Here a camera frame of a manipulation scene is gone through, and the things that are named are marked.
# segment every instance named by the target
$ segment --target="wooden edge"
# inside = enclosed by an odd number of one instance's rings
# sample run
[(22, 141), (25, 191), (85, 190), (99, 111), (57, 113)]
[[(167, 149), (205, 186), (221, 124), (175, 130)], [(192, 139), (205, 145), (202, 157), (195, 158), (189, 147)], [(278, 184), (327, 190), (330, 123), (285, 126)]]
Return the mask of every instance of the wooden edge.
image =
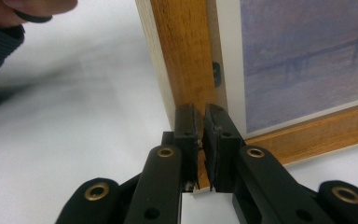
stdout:
[[(268, 149), (282, 164), (358, 144), (358, 106), (245, 140)], [(203, 152), (199, 154), (200, 188), (209, 188)]]
[(205, 1), (136, 3), (171, 127), (175, 106), (191, 103), (203, 115), (216, 103)]
[(217, 104), (225, 109), (227, 106), (225, 66), (223, 65), (222, 45), (220, 43), (219, 21), (217, 18), (216, 0), (206, 0), (208, 12), (209, 38), (211, 40), (212, 60), (220, 65), (220, 85), (215, 85)]
[(136, 0), (136, 6), (138, 7), (138, 13), (144, 28), (145, 38), (149, 46), (152, 63), (156, 70), (159, 90), (164, 102), (165, 111), (167, 112), (168, 121), (173, 129), (175, 123), (175, 103), (173, 100), (171, 83), (168, 78), (167, 67), (161, 49), (161, 43), (158, 38), (158, 29), (153, 15), (152, 5), (150, 0)]

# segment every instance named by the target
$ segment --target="wooden frame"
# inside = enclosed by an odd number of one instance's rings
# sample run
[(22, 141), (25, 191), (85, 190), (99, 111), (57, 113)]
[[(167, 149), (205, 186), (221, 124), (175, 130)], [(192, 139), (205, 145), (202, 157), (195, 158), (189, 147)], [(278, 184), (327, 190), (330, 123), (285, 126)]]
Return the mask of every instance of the wooden frame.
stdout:
[[(210, 36), (208, 25), (208, 21), (216, 20), (213, 13), (208, 19), (215, 1), (136, 2), (170, 123), (176, 105), (193, 103), (202, 114), (206, 103), (221, 100), (216, 96), (212, 70), (213, 59), (221, 60), (220, 46), (216, 44), (216, 30)], [(358, 144), (358, 106), (245, 141), (267, 148), (282, 163), (352, 146)], [(203, 187), (208, 185), (203, 165), (200, 180)]]

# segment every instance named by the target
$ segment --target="screw hole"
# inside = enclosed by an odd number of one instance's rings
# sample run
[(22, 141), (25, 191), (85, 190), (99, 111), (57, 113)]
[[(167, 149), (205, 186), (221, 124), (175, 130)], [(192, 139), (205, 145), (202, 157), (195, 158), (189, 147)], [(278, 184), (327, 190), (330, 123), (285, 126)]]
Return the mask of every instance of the screw hole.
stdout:
[(341, 201), (344, 201), (346, 203), (358, 204), (358, 193), (356, 193), (352, 189), (344, 187), (333, 187), (331, 190), (333, 194)]
[(98, 197), (103, 194), (103, 188), (97, 187), (95, 189), (92, 189), (90, 194), (92, 195), (92, 197)]
[(145, 217), (147, 219), (156, 219), (159, 217), (159, 210), (157, 208), (148, 208), (145, 211)]
[(313, 220), (312, 215), (309, 212), (302, 209), (297, 210), (296, 215), (298, 216), (298, 218), (300, 218), (303, 221), (310, 222)]
[(174, 151), (173, 151), (171, 148), (165, 147), (165, 148), (160, 149), (160, 150), (157, 152), (157, 154), (158, 154), (160, 157), (171, 157), (171, 156), (173, 156)]
[(246, 153), (251, 156), (251, 157), (255, 157), (255, 158), (262, 158), (264, 157), (266, 154), (257, 148), (249, 148)]
[(98, 201), (109, 193), (109, 185), (104, 182), (96, 183), (89, 187), (84, 193), (84, 197), (89, 201)]

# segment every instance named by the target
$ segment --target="printed picture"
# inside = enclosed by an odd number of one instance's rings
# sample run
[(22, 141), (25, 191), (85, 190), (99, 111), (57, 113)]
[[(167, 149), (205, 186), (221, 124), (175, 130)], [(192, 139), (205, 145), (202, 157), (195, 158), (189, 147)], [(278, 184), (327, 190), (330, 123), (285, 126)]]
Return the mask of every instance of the printed picture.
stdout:
[(237, 1), (247, 133), (358, 105), (357, 0)]

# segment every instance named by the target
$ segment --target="person's arm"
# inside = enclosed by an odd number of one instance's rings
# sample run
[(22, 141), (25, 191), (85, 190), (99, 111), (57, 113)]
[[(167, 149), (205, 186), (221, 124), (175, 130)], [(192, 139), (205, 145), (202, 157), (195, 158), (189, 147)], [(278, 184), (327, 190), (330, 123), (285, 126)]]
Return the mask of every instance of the person's arm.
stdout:
[(36, 17), (51, 16), (73, 9), (77, 0), (0, 0), (0, 66), (24, 40), (26, 21), (14, 11)]

